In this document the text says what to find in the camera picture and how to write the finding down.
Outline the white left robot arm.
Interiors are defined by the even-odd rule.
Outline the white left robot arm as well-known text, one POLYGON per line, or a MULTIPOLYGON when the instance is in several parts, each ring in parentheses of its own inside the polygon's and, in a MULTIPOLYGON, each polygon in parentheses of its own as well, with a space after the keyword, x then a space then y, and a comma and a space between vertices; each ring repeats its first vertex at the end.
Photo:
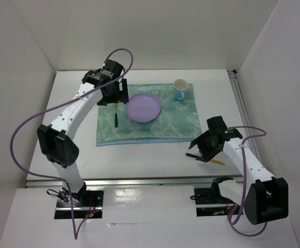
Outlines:
POLYGON ((49 125, 41 124, 37 129, 40 150, 52 163, 63 179, 63 187, 68 200, 75 206, 86 202, 86 186, 81 178, 76 160, 79 148, 74 143, 75 134, 95 105, 127 103, 127 80, 123 78, 125 69, 102 68, 88 71, 73 97, 62 113, 49 125))

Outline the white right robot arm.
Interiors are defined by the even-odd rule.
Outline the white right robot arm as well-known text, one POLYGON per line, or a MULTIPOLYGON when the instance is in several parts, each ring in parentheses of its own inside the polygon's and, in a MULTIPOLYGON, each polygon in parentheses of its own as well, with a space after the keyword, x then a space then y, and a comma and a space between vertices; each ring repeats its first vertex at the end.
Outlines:
POLYGON ((198 147, 197 159, 202 162, 224 153, 243 177, 242 184, 231 178, 214 180, 215 187, 210 190, 213 201, 233 201, 239 215, 244 214, 253 225, 285 219, 289 214, 288 183, 265 168, 247 146, 247 140, 237 127, 209 129, 191 141, 189 147, 198 147))

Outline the gold fork dark handle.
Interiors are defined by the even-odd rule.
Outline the gold fork dark handle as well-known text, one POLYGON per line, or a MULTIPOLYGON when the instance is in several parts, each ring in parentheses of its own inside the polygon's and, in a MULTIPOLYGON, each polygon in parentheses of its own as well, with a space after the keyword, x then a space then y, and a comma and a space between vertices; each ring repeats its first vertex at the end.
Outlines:
POLYGON ((118 103, 114 103, 114 107, 115 107, 114 126, 115 128, 117 128, 118 127, 118 114, 117 114, 118 103))

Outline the lavender plastic plate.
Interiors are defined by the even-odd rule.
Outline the lavender plastic plate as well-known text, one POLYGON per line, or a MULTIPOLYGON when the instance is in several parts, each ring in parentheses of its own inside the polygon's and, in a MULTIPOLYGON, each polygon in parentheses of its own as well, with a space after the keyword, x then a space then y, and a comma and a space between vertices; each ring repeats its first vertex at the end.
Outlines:
POLYGON ((149 122, 154 120, 161 111, 159 99, 148 93, 135 94, 126 104, 126 115, 136 122, 149 122))

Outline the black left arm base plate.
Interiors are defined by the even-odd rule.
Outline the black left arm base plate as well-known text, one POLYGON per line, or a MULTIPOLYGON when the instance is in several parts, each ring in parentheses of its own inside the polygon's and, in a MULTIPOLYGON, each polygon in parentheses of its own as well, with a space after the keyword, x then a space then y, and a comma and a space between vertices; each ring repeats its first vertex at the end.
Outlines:
MULTIPOLYGON (((58 193, 54 192, 56 196, 56 208, 54 219, 66 220, 71 219, 71 202, 69 196, 63 190, 58 193)), ((85 196, 81 200, 73 199, 73 212, 75 219, 83 219, 89 215, 89 219, 102 218, 104 190, 90 190, 86 191, 85 196)))

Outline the light blue ceramic mug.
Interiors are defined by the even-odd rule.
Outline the light blue ceramic mug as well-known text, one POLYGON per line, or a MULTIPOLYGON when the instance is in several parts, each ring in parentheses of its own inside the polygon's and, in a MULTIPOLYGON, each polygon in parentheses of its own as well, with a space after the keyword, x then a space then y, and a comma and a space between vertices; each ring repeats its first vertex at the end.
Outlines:
POLYGON ((182 79, 178 79, 173 83, 173 95, 174 99, 178 101, 184 101, 186 92, 188 89, 188 82, 182 79))

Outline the gold knife dark handle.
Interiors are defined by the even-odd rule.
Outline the gold knife dark handle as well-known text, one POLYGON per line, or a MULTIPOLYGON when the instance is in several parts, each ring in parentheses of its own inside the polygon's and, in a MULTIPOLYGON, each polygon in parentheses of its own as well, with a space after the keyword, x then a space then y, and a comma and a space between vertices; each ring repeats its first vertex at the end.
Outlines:
MULTIPOLYGON (((198 160, 198 158, 200 158, 200 156, 195 155, 195 154, 191 154, 191 153, 185 153, 185 155, 187 157, 194 158, 196 160, 198 160)), ((215 163, 215 164, 219 164, 219 165, 225 165, 223 162, 215 160, 215 159, 211 159, 210 162, 215 163)))

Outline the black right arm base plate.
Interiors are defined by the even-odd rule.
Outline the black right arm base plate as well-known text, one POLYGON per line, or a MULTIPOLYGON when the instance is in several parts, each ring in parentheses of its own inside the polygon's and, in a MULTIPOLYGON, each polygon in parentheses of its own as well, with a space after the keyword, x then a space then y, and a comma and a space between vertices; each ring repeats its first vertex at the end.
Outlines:
POLYGON ((235 206, 229 199, 216 199, 210 188, 194 188, 190 199, 195 202, 197 217, 228 215, 235 206))

